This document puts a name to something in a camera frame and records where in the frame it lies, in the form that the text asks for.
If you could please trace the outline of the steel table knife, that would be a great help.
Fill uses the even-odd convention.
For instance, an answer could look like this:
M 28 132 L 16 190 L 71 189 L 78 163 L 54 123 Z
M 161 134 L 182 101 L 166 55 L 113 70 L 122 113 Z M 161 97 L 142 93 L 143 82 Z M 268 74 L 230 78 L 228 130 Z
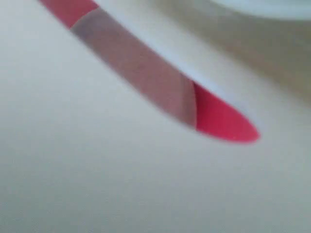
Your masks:
M 166 62 L 94 1 L 44 0 L 42 4 L 136 91 L 177 121 L 234 143 L 260 138 L 259 130 L 241 112 Z

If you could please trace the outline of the cream plastic bin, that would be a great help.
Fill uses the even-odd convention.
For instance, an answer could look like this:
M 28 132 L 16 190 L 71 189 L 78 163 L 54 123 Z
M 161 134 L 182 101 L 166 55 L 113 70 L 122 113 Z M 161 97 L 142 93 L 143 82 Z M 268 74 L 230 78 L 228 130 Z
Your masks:
M 210 0 L 97 4 L 199 86 L 206 129 L 244 116 L 233 143 L 137 93 L 46 1 L 0 3 L 3 233 L 308 233 L 311 23 Z

